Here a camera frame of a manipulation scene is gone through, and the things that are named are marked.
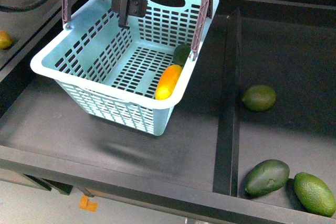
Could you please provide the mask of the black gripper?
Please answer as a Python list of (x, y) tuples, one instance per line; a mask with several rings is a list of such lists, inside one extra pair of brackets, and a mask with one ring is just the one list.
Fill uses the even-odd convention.
[(112, 0), (111, 10), (119, 13), (119, 27), (129, 28), (128, 16), (144, 17), (147, 0)]

